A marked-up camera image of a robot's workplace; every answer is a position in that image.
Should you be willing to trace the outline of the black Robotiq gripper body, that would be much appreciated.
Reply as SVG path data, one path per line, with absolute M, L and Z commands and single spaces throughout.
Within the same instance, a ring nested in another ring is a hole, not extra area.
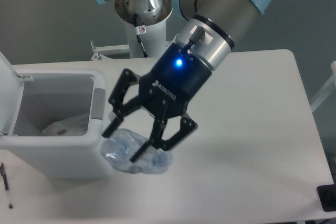
M 193 54 L 184 54 L 180 45 L 172 43 L 140 80 L 140 97 L 149 96 L 150 90 L 154 93 L 142 107 L 156 117 L 163 110 L 162 102 L 165 101 L 166 119 L 182 115 L 211 74 L 212 71 L 201 60 Z

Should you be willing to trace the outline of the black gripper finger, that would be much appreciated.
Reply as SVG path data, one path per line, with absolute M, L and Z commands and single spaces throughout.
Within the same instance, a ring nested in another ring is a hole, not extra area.
M 111 124 L 102 133 L 102 137 L 109 138 L 123 122 L 124 118 L 140 108 L 142 98 L 139 95 L 132 98 L 128 103 L 123 104 L 124 97 L 130 86 L 138 84 L 140 76 L 130 69 L 123 69 L 108 102 L 113 106 L 113 113 L 116 115 Z
M 138 161 L 146 151 L 171 151 L 197 130 L 197 123 L 186 112 L 169 118 L 169 108 L 166 100 L 161 101 L 149 139 L 131 156 L 130 162 Z

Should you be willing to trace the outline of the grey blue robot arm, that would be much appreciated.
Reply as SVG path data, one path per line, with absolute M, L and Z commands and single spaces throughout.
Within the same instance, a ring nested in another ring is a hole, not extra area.
M 103 137 L 124 118 L 144 109 L 154 118 L 149 139 L 132 155 L 148 149 L 169 151 L 197 129 L 187 106 L 272 0 L 172 0 L 187 21 L 149 73 L 124 69 L 110 95 L 115 114 Z

